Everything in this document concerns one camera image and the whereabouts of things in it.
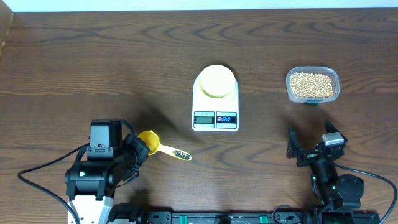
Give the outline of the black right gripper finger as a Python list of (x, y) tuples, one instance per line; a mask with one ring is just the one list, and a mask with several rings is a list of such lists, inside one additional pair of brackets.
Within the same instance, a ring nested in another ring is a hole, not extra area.
[(290, 127), (287, 131), (288, 145), (287, 145), (287, 158), (295, 158), (300, 152), (300, 143), (297, 138), (295, 130)]
[(343, 139), (343, 142), (347, 143), (348, 139), (339, 131), (335, 128), (335, 126), (331, 123), (331, 121), (326, 120), (325, 121), (325, 128), (326, 128), (326, 133), (331, 134), (331, 133), (338, 133), (341, 135), (341, 138)]

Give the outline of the yellow measuring scoop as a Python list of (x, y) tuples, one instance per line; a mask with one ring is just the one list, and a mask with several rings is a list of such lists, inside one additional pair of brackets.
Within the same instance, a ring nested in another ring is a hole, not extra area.
[(160, 137), (153, 131), (143, 131), (138, 135), (138, 138), (143, 140), (146, 146), (150, 149), (150, 156), (157, 152), (163, 152), (169, 156), (184, 161), (190, 161), (193, 159), (191, 154), (183, 150), (161, 144)]

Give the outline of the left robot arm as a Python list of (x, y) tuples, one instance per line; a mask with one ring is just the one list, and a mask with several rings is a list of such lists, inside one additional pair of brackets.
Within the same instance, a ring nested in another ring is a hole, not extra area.
[(116, 219), (116, 189), (139, 176), (150, 149), (123, 119), (94, 119), (90, 142), (79, 149), (65, 174), (69, 223), (108, 223)]

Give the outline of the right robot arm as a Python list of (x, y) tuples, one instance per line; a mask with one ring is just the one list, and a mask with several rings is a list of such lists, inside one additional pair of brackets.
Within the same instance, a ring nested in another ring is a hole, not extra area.
[(322, 205), (305, 211), (302, 223), (378, 223), (378, 213), (360, 212), (364, 180), (353, 174), (337, 173), (333, 161), (344, 155), (348, 139), (330, 121), (326, 133), (313, 149), (303, 149), (294, 128), (287, 131), (287, 158), (297, 160), (297, 167), (308, 166), (312, 189)]

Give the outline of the white digital kitchen scale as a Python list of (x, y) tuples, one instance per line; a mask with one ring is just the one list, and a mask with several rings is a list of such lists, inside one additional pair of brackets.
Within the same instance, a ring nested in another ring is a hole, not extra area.
[(194, 131), (235, 132), (239, 129), (239, 85), (223, 98), (206, 96), (199, 87), (199, 77), (193, 84), (192, 129)]

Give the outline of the yellow bowl on scale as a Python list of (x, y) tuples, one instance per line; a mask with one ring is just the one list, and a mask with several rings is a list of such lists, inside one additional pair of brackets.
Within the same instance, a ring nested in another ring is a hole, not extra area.
[(211, 98), (226, 97), (236, 86), (234, 73), (223, 65), (210, 65), (198, 77), (200, 90)]

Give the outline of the clear plastic soybean container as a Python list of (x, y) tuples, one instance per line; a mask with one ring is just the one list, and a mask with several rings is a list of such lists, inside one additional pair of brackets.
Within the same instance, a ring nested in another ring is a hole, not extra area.
[(329, 67), (295, 67), (285, 80), (289, 100), (294, 103), (327, 103), (340, 94), (338, 74)]

